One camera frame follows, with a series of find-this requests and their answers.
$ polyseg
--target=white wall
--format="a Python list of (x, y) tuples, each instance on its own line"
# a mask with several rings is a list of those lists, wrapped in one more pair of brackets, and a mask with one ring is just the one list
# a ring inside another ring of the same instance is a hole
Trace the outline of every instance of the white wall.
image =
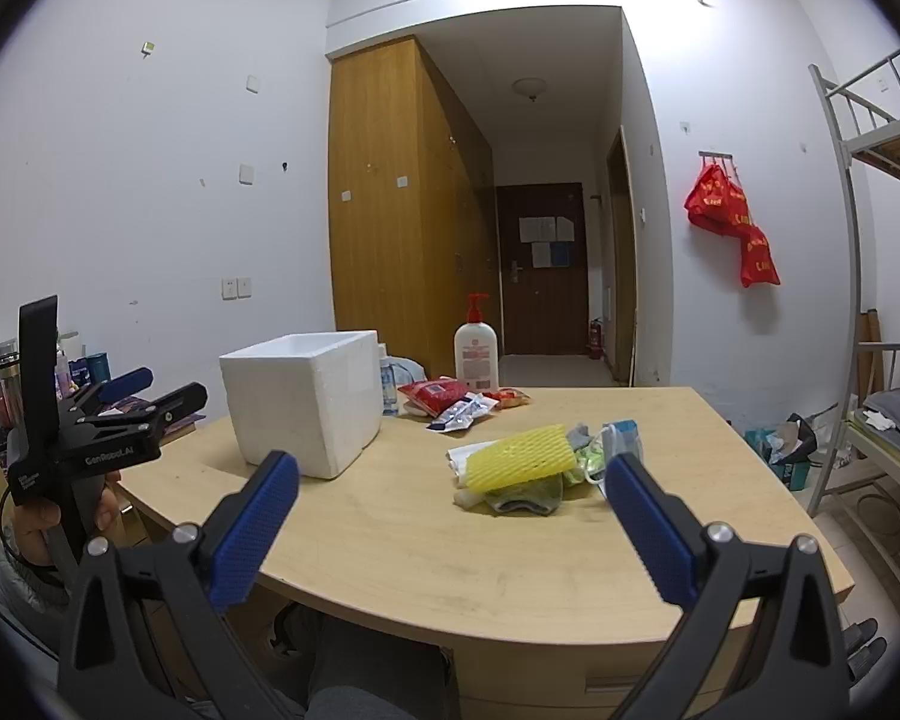
[[(669, 239), (665, 221), (648, 218), (640, 256), (660, 263), (672, 257), (673, 328), (665, 326), (662, 308), (655, 328), (672, 338), (669, 380), (694, 386), (745, 428), (837, 399), (850, 258), (835, 157), (807, 71), (810, 63), (824, 71), (830, 64), (810, 20), (797, 0), (708, 2), (333, 0), (327, 47), (345, 52), (418, 23), (484, 10), (623, 6), (666, 170)], [(681, 122), (690, 124), (689, 134)], [(649, 154), (649, 143), (642, 148)], [(782, 287), (743, 290), (737, 242), (687, 223), (682, 204), (700, 169), (700, 149), (736, 155)]]
[(571, 139), (511, 140), (493, 148), (493, 174), (498, 187), (514, 184), (583, 184), (586, 224), (587, 283), (590, 318), (602, 317), (600, 204), (594, 173), (593, 146)]
[[(332, 329), (327, 7), (39, 1), (0, 57), (0, 337), (58, 293), (61, 328), (115, 374), (201, 381), (214, 416), (218, 355)], [(252, 298), (223, 302), (223, 276)]]
[[(900, 48), (900, 37), (871, 0), (800, 0), (843, 83)], [(853, 90), (900, 117), (900, 90), (885, 68)], [(861, 126), (869, 117), (858, 111)], [(846, 122), (845, 136), (856, 134)], [(859, 206), (863, 308), (879, 312), (884, 341), (900, 341), (900, 182), (873, 167), (854, 167)]]
[[(621, 47), (621, 83), (607, 100), (602, 125), (596, 140), (595, 159), (607, 159), (621, 132), (631, 179), (634, 204), (634, 237), (637, 263), (636, 368), (634, 381), (639, 386), (669, 384), (673, 357), (674, 270), (671, 245), (670, 207), (660, 135), (653, 112), (653, 100), (647, 86), (634, 35), (623, 18), (619, 36)], [(610, 207), (610, 182), (607, 172), (601, 176), (601, 194), (605, 203), (604, 240), (613, 247), (613, 223)], [(640, 220), (641, 211), (646, 223)], [(613, 274), (613, 253), (607, 252), (607, 274)], [(612, 288), (615, 278), (608, 279)], [(608, 312), (613, 306), (605, 306)], [(615, 322), (608, 323), (607, 346), (615, 343)]]

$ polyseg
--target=plastic bag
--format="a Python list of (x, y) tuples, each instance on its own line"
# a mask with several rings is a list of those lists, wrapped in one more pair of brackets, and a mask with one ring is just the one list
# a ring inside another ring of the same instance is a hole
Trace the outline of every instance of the plastic bag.
[(780, 284), (770, 244), (751, 219), (743, 189), (716, 163), (704, 164), (683, 207), (690, 223), (708, 232), (740, 239), (740, 283)]
[(607, 469), (604, 444), (600, 436), (594, 436), (580, 449), (574, 451), (577, 457), (576, 469), (563, 471), (563, 480), (569, 486), (579, 485), (588, 479), (598, 479)]
[(492, 389), (482, 393), (500, 403), (501, 409), (512, 409), (514, 406), (525, 406), (530, 403), (530, 396), (522, 389), (514, 389), (512, 386), (502, 386), (500, 389)]
[(717, 235), (738, 237), (736, 227), (749, 223), (749, 209), (742, 191), (733, 187), (724, 169), (704, 165), (683, 207), (691, 224)]
[(744, 287), (751, 284), (780, 285), (780, 277), (770, 258), (770, 244), (759, 227), (754, 225), (748, 225), (748, 234), (740, 239), (740, 283)]
[(431, 416), (441, 415), (454, 403), (466, 396), (466, 384), (456, 379), (434, 379), (427, 382), (414, 382), (397, 389), (403, 392), (413, 405), (423, 409)]
[(487, 416), (498, 406), (493, 398), (468, 392), (434, 421), (427, 425), (428, 430), (438, 433), (453, 433), (466, 430), (481, 416)]

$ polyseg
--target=white styrofoam box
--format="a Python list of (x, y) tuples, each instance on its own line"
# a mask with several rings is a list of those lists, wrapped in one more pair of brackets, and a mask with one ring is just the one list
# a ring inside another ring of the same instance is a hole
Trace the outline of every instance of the white styrofoam box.
[(375, 330), (274, 338), (220, 357), (240, 452), (260, 464), (292, 454), (304, 476), (333, 479), (380, 430)]

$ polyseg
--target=fire extinguisher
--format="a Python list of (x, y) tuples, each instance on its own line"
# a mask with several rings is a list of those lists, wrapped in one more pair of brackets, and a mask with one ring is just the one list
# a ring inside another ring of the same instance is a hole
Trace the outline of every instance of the fire extinguisher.
[(600, 319), (590, 323), (590, 358), (601, 360), (604, 357), (604, 324)]

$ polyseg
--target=ceiling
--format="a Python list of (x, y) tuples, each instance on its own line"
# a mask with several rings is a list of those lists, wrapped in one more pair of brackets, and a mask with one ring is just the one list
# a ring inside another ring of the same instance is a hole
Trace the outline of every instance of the ceiling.
[[(492, 144), (554, 136), (589, 139), (619, 82), (620, 9), (563, 5), (476, 13), (415, 34)], [(511, 90), (538, 77), (535, 103)]]

